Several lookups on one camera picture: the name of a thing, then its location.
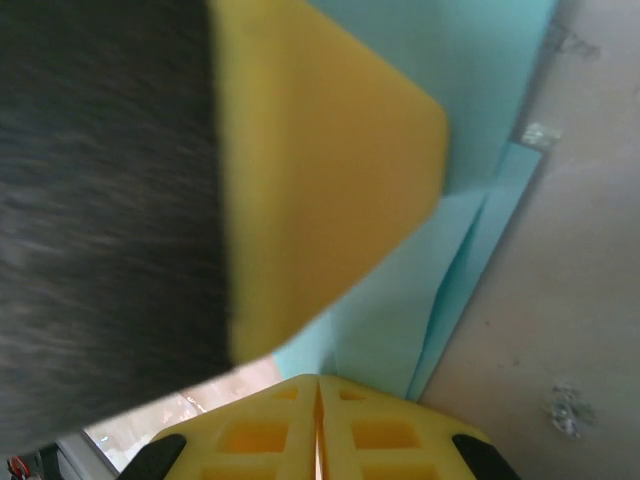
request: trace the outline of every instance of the white wall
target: white wall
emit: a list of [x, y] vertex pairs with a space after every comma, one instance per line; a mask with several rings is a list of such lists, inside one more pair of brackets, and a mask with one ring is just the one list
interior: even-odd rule
[[[640, 1], [565, 3], [559, 18], [600, 55], [556, 53], [538, 79], [527, 120], [563, 138], [423, 401], [481, 427], [524, 479], [638, 479]], [[542, 410], [558, 380], [596, 410], [582, 439]]]

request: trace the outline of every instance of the yellow foam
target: yellow foam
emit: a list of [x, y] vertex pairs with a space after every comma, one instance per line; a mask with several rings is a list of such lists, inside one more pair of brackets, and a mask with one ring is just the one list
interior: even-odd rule
[[303, 375], [161, 432], [186, 446], [166, 480], [473, 480], [452, 437], [478, 430], [336, 377]]
[[210, 0], [235, 359], [299, 330], [423, 222], [440, 106], [304, 0]]

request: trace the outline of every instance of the black plastic corner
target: black plastic corner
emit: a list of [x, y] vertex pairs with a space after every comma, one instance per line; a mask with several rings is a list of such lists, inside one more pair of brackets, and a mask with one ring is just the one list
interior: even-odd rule
[[118, 480], [164, 480], [186, 444], [187, 439], [178, 434], [148, 444], [131, 460]]
[[452, 440], [477, 480], [521, 480], [493, 445], [462, 434]]

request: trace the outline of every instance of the turquoise sheet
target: turquoise sheet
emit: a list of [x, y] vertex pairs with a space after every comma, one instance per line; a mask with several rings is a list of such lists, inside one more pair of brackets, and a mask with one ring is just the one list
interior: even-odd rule
[[415, 400], [539, 160], [508, 139], [555, 0], [312, 3], [445, 107], [451, 157], [433, 217], [276, 362]]

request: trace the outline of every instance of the yellow sponge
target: yellow sponge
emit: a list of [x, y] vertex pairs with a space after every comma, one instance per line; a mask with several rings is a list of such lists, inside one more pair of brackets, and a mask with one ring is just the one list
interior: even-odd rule
[[287, 340], [423, 222], [445, 113], [304, 0], [210, 0], [236, 361]]

